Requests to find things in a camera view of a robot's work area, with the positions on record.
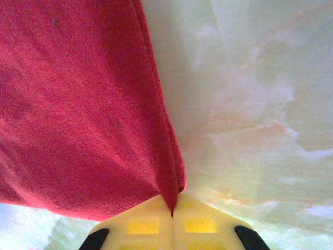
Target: marble pattern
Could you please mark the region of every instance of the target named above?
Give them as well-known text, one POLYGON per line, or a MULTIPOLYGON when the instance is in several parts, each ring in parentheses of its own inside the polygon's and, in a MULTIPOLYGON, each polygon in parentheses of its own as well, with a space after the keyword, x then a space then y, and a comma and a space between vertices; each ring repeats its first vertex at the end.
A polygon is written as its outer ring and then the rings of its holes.
POLYGON ((143 0, 187 193, 333 248, 333 2, 143 0))

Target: black tab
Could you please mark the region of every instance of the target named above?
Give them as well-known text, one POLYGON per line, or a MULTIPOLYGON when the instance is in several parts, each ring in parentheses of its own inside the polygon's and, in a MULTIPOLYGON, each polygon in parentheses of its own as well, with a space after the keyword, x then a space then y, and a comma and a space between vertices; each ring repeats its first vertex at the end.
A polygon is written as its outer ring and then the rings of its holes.
POLYGON ((109 232, 109 229, 103 228, 88 235, 79 250, 100 250, 109 232))
POLYGON ((270 250, 259 234, 244 226, 236 226, 235 232, 246 250, 270 250))

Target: yellow plastic object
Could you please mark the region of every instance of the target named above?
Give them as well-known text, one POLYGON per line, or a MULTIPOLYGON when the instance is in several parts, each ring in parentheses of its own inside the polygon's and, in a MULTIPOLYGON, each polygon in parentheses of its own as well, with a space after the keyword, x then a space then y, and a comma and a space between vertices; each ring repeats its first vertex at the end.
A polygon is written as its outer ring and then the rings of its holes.
POLYGON ((250 225, 185 194, 173 218, 161 195, 96 225, 109 229, 100 250, 244 250, 235 226, 250 225))

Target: red fabric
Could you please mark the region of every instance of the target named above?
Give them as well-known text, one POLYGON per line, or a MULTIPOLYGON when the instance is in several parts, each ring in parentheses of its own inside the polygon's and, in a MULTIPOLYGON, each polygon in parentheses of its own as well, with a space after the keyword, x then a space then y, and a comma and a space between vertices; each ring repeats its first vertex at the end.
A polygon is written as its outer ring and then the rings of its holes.
POLYGON ((0 10, 0 202, 105 220, 161 193, 183 161, 139 0, 0 10))

